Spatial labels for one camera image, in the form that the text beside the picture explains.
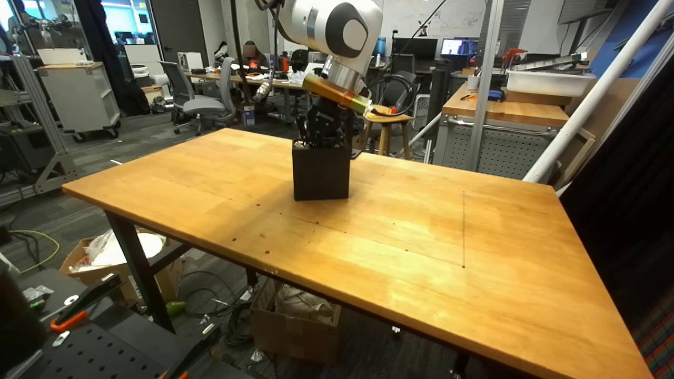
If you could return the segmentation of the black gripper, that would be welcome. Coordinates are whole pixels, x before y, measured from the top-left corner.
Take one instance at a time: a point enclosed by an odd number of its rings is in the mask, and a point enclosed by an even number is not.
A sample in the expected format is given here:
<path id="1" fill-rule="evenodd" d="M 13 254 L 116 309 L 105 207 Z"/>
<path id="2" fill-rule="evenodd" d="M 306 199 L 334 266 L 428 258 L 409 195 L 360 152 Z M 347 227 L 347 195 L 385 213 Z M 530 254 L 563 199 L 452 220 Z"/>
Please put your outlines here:
<path id="1" fill-rule="evenodd" d="M 328 98 L 317 98 L 299 127 L 299 139 L 310 148 L 350 148 L 360 132 L 355 113 Z"/>

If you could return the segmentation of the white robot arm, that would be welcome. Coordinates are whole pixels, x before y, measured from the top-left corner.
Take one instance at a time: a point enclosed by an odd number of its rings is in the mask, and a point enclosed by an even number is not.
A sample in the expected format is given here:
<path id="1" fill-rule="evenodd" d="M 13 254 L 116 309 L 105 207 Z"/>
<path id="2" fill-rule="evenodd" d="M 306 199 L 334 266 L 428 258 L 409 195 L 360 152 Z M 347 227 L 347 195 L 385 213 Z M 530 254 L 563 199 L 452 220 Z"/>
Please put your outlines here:
<path id="1" fill-rule="evenodd" d="M 352 117 L 372 107 L 363 94 L 383 13 L 372 0 L 257 0 L 285 40 L 327 55 L 321 73 L 301 85 L 317 98 L 299 130 L 299 148 L 350 148 Z"/>

